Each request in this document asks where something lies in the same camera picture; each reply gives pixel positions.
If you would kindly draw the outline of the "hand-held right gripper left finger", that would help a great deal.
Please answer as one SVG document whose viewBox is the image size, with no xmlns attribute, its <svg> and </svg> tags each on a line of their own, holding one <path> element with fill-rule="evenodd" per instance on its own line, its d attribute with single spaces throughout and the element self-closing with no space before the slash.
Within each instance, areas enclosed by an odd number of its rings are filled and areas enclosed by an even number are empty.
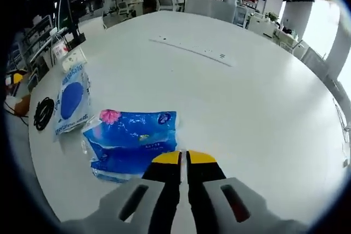
<svg viewBox="0 0 351 234">
<path fill-rule="evenodd" d="M 132 178 L 101 198 L 81 220 L 61 223 L 62 233 L 170 233 L 180 200 L 182 154 L 154 158 L 141 178 Z"/>
</svg>

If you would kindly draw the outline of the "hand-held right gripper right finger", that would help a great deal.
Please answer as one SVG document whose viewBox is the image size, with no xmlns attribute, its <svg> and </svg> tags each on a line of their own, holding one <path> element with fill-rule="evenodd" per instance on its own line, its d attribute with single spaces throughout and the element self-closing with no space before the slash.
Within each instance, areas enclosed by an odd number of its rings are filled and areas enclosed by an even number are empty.
<svg viewBox="0 0 351 234">
<path fill-rule="evenodd" d="M 235 177 L 227 178 L 206 153 L 186 153 L 188 198 L 197 233 L 304 233 L 305 225 L 271 212 L 266 200 Z"/>
</svg>

